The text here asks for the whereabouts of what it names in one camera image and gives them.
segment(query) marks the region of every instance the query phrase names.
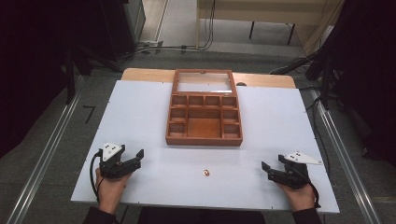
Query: white table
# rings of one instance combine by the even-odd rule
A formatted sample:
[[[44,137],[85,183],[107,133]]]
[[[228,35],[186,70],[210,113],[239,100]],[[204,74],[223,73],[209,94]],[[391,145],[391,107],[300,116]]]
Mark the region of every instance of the white table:
[[[112,142],[126,146],[122,161],[145,149],[142,168],[129,179],[122,203],[290,210],[283,192],[267,179],[261,161],[284,170],[277,155],[297,150],[321,160],[299,91],[237,87],[244,132],[241,147],[185,147],[165,143],[171,90],[172,83],[166,82],[117,82],[71,200],[95,202],[90,161],[104,142]],[[210,176],[203,175],[205,169]],[[308,165],[308,171],[320,194],[318,211],[339,213],[324,166]]]

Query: gray floor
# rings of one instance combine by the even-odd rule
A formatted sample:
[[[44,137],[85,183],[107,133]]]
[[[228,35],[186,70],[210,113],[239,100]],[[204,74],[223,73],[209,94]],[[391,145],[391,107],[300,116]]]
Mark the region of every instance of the gray floor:
[[[162,29],[164,43],[166,29]],[[294,53],[288,56],[268,53],[232,53],[233,49],[223,48],[221,52],[186,52],[162,50],[149,54],[138,53],[131,57],[121,67],[142,68],[219,68],[232,69],[235,72],[266,74],[269,71],[289,63]],[[306,87],[304,68],[290,73],[297,87]],[[96,68],[91,77],[84,77],[84,86],[76,109],[69,120],[64,135],[49,164],[48,170],[37,190],[37,193],[26,213],[23,223],[81,223],[90,204],[71,203],[70,198],[77,182],[79,169],[86,159],[92,139],[106,108],[106,102],[113,90],[115,82],[120,79],[120,73],[114,73],[106,68]],[[313,102],[310,91],[301,91],[305,105]],[[56,97],[44,112],[23,142],[5,157],[0,159],[0,223],[6,223],[21,189],[32,173],[35,164],[45,148],[58,118],[64,111],[65,91]],[[94,113],[86,122],[90,109],[84,105],[95,106]],[[374,206],[383,223],[396,223],[396,169],[384,161],[366,160],[361,156],[363,145],[356,134],[348,115],[338,109],[335,102],[331,103],[333,119],[336,122],[350,157],[355,164],[361,179],[373,199]],[[331,139],[323,122],[317,119],[318,130],[324,140],[328,152],[333,182],[333,190],[340,207],[340,214],[321,215],[325,223],[365,223],[354,193],[349,186],[345,172],[334,152]],[[318,142],[323,160],[326,154]],[[124,205],[118,210],[118,217],[124,210]],[[140,207],[132,206],[124,223],[136,223]],[[293,223],[290,213],[263,212],[267,223]]]

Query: hand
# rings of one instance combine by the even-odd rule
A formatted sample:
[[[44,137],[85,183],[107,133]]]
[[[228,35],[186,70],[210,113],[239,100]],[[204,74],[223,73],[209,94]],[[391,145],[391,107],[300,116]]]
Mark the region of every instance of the hand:
[[[288,197],[291,211],[297,212],[315,207],[315,194],[312,187],[307,184],[300,189],[292,189],[288,186],[277,184]]]
[[[96,169],[96,188],[99,193],[99,210],[109,214],[115,214],[120,203],[122,193],[126,188],[128,178],[132,175],[126,175],[120,179],[106,179],[100,174],[99,168]]]

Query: wooden tray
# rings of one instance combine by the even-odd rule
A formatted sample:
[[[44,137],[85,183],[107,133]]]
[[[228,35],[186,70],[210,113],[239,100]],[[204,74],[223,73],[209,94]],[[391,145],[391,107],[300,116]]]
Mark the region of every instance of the wooden tray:
[[[168,145],[241,145],[238,95],[230,70],[176,70],[165,139]]]

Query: metal rail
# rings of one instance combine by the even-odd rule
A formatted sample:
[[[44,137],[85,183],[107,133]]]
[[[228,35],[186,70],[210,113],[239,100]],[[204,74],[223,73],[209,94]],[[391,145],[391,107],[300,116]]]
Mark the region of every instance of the metal rail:
[[[318,98],[318,93],[316,91],[311,91],[314,99]],[[332,144],[334,146],[335,152],[337,153],[338,159],[343,166],[344,172],[346,174],[346,178],[349,182],[350,187],[355,195],[356,201],[361,208],[361,213],[363,214],[366,223],[380,224],[381,219],[376,212],[372,200],[364,187],[363,182],[359,176],[358,171],[355,168],[355,165],[350,159],[349,154],[347,153],[347,149],[344,145],[344,142],[341,138],[340,133],[337,131],[335,124],[332,120],[331,111],[325,110],[322,104],[318,105],[319,114],[323,120],[323,123],[326,127],[326,130],[332,140]]]
[[[73,115],[84,84],[85,79],[82,76],[79,76],[76,85],[76,95],[70,104],[64,107],[64,112],[59,118],[58,123],[56,124],[55,129],[49,138],[49,141],[41,153],[41,156],[35,165],[35,169],[22,188],[21,194],[14,206],[14,209],[12,210],[11,215],[8,218],[7,224],[22,223],[30,204],[35,197],[35,193],[38,190],[41,180],[43,179],[44,174],[50,165],[50,161],[56,151],[56,148],[64,134],[64,129]]]

